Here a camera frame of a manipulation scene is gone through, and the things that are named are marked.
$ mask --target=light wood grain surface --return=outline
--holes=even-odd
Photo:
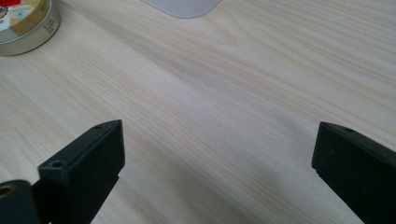
[[[126,166],[93,223],[361,223],[310,162],[322,120],[396,149],[396,1],[58,8],[49,42],[0,58],[0,182],[36,182],[122,119]]]

